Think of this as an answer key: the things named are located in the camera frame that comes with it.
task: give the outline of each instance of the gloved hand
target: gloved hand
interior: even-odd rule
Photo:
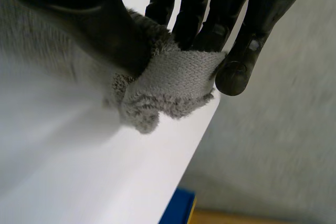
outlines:
[[[148,45],[122,0],[18,1],[112,69],[138,77],[150,60]]]
[[[221,51],[246,0],[211,0],[200,32],[208,0],[182,0],[173,33],[183,50]],[[249,0],[236,42],[218,68],[216,86],[224,94],[242,93],[257,58],[276,22],[295,0]],[[167,25],[174,0],[150,0],[146,16]]]

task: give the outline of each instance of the blue object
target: blue object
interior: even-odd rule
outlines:
[[[179,188],[176,189],[159,224],[187,224],[193,209],[194,200],[194,193]]]

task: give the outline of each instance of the white surface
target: white surface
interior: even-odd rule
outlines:
[[[124,2],[143,13],[148,0]],[[141,135],[94,93],[2,75],[0,223],[157,223],[218,102]]]

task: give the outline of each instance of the grey rag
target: grey rag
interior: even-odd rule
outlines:
[[[82,51],[61,30],[16,0],[0,0],[0,64],[12,71],[35,67],[53,76],[90,85],[117,104],[141,133],[152,132],[159,113],[179,119],[205,105],[223,53],[180,51],[168,30],[130,10],[151,47],[151,60],[136,80],[115,73]]]

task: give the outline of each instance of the textured wall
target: textured wall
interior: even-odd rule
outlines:
[[[336,0],[297,0],[181,181],[199,207],[336,223],[335,52]]]

